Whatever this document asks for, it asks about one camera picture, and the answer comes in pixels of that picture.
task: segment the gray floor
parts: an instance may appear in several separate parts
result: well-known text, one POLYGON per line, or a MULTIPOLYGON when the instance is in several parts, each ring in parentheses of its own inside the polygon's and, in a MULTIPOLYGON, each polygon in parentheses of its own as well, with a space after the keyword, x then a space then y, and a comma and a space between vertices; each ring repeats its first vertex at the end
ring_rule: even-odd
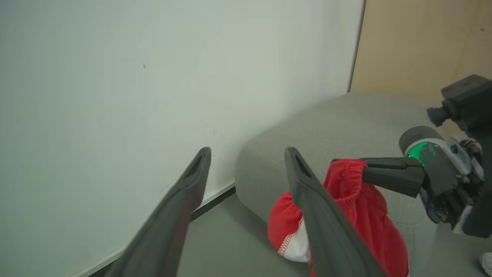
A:
POLYGON ((309 276, 270 248, 267 224, 236 194, 190 223, 178 277, 309 276))
MULTIPOLYGON (((483 252, 492 252, 491 239, 456 235, 442 224, 423 277, 486 276, 477 261, 483 252)), ((178 276, 293 277, 309 271, 271 249, 266 222, 234 194, 190 224, 178 276)))

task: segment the white wall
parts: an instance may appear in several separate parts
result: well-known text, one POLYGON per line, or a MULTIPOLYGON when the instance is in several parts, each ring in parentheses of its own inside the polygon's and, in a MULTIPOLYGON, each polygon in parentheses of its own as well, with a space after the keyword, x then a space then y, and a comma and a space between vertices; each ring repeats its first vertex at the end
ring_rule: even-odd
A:
POLYGON ((362 0, 2 0, 0 276, 126 245, 198 149, 347 91, 362 0))

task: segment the wooden wall panel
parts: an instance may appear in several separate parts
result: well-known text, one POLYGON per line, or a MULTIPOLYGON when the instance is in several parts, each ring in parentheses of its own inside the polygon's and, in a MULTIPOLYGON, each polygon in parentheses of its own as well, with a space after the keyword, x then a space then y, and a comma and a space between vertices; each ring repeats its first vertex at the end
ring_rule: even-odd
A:
POLYGON ((463 52, 456 79, 478 74, 492 79, 492 1, 483 0, 468 44, 463 52))
POLYGON ((482 0, 367 0, 351 91, 438 101, 482 0))

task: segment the red cloth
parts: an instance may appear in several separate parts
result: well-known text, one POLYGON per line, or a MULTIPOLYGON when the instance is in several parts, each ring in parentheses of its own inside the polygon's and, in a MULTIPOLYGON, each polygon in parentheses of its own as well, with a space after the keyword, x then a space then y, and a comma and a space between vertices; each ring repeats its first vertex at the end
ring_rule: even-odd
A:
MULTIPOLYGON (((408 275, 408 253, 405 241, 387 216, 386 201, 374 185, 362 182, 367 164, 359 160, 339 160, 330 165, 323 186, 343 210, 383 270, 390 277, 408 275)), ((302 212, 286 192, 275 203, 268 222, 268 237, 280 255, 291 255, 304 249, 302 212)))

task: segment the gray sofa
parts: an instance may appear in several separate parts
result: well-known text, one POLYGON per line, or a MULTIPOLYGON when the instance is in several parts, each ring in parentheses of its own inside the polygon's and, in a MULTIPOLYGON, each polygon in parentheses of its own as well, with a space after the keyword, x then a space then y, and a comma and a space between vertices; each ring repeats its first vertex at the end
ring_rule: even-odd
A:
MULTIPOLYGON (((288 190, 284 149, 296 147, 319 180, 334 158, 400 157, 400 136, 414 126, 431 126, 426 108, 411 99, 374 93, 348 93, 320 103, 249 141, 236 164, 241 202, 268 221, 275 201, 288 190)), ((420 198, 379 188, 388 216, 408 249, 410 273, 419 276, 430 255, 437 225, 420 198)))

